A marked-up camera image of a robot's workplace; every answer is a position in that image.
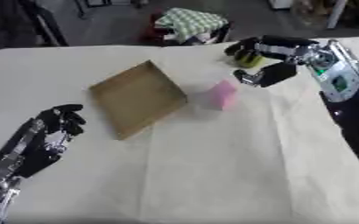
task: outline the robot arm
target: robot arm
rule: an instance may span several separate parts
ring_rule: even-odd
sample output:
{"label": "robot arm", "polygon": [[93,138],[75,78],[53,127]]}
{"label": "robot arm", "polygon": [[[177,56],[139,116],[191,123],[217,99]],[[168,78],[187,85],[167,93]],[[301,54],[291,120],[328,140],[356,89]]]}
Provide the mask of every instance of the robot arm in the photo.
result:
{"label": "robot arm", "polygon": [[84,119],[75,113],[82,105],[63,105],[42,111],[25,122],[0,150],[0,223],[28,179],[60,160],[67,143],[80,135]]}
{"label": "robot arm", "polygon": [[341,133],[359,158],[359,59],[337,40],[326,45],[301,38],[263,36],[248,38],[226,49],[236,60],[261,55],[283,62],[250,75],[237,70],[234,76],[251,86],[269,87],[296,75],[306,66],[320,85],[320,97]]}

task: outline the green object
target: green object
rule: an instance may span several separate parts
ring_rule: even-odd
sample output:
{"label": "green object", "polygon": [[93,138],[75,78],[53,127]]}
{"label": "green object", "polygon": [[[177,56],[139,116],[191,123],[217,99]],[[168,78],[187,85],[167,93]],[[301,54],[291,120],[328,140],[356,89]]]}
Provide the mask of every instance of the green object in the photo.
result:
{"label": "green object", "polygon": [[216,14],[173,8],[155,25],[174,29],[176,39],[183,43],[195,35],[218,30],[228,23],[226,18]]}
{"label": "green object", "polygon": [[240,67],[244,68],[252,68],[258,65],[258,63],[263,59],[263,56],[261,55],[251,55],[251,53],[248,53],[244,57],[240,58],[237,61],[237,64]]}

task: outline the pink cube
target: pink cube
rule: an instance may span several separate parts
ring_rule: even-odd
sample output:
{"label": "pink cube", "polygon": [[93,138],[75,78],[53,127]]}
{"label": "pink cube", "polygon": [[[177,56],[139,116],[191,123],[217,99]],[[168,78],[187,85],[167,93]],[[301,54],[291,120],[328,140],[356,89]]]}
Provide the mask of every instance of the pink cube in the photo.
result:
{"label": "pink cube", "polygon": [[223,80],[211,88],[213,104],[221,110],[228,109],[234,104],[236,88]]}

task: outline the yellow object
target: yellow object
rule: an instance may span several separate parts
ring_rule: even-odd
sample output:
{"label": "yellow object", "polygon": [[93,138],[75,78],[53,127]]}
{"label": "yellow object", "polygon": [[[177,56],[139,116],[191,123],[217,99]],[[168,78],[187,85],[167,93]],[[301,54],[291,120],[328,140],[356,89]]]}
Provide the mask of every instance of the yellow object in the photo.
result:
{"label": "yellow object", "polygon": [[262,59],[263,56],[251,52],[251,53],[247,53],[245,56],[238,59],[236,63],[240,67],[252,68],[257,66]]}

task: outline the cardboard box lid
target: cardboard box lid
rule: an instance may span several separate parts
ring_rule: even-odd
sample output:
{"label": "cardboard box lid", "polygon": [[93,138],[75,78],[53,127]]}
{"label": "cardboard box lid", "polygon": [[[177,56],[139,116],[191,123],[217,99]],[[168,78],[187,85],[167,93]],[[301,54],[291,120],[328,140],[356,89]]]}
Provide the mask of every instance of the cardboard box lid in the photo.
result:
{"label": "cardboard box lid", "polygon": [[187,96],[151,61],[90,88],[119,139],[125,139],[184,106]]}

